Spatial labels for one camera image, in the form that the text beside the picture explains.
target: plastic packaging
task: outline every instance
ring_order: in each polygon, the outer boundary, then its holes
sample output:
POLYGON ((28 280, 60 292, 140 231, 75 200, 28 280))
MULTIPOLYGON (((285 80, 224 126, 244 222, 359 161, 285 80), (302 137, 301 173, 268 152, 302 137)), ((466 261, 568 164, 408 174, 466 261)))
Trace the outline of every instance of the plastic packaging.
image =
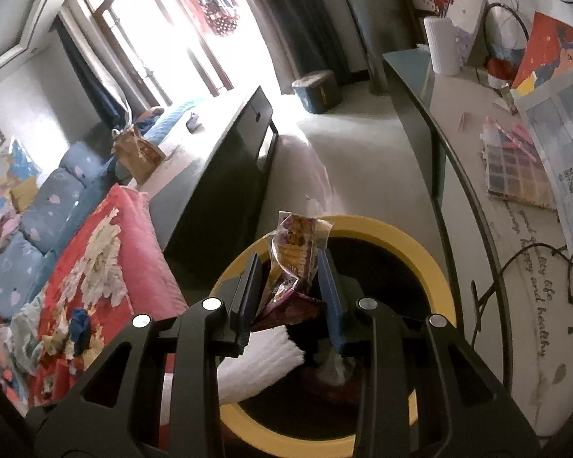
POLYGON ((253 330, 299 324, 322 312, 324 302, 309 293, 331 227, 325 220, 280 212, 268 237, 271 266, 253 330))

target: curtain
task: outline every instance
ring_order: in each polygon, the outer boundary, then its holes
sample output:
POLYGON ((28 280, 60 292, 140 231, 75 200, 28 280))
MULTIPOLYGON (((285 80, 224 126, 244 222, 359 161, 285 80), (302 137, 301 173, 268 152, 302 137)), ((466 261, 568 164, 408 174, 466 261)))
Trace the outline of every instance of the curtain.
POLYGON ((131 123, 131 111, 125 100, 125 94, 94 56, 85 38, 82 35, 77 36, 77 42, 74 42, 70 30, 63 21, 67 23, 68 16, 61 14, 55 19, 53 27, 57 30, 70 64, 87 93, 89 101, 107 127, 110 129, 124 128, 131 123), (85 50, 85 56, 79 46, 85 50))
POLYGON ((257 20, 280 91, 293 92, 294 80, 329 69, 340 84, 350 70, 340 38, 322 0, 248 0, 257 20))

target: white tile floor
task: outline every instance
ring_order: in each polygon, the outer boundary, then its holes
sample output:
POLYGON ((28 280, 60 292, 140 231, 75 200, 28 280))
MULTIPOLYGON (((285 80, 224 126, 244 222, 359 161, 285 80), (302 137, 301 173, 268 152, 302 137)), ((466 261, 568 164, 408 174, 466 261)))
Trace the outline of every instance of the white tile floor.
POLYGON ((390 98, 373 96, 368 83, 343 93, 323 115, 306 112, 294 95, 272 103, 280 138, 258 236, 275 227, 280 210, 365 215, 408 233, 445 273, 431 200, 390 98))

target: white tissue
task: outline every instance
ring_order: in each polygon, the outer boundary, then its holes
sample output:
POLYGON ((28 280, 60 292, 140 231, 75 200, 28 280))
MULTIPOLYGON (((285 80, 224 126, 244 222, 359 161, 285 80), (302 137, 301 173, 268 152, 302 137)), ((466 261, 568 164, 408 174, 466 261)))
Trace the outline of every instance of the white tissue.
POLYGON ((462 58, 452 20, 449 17, 427 17, 425 30, 431 48, 433 72, 442 76, 457 75, 461 70, 462 58))
MULTIPOLYGON (((288 338, 286 327, 253 332, 244 354, 225 358, 217 368, 219 405, 255 396, 303 363, 304 352, 288 338)), ((173 374, 166 374, 163 379, 160 425, 170 419, 172 379, 173 374)))

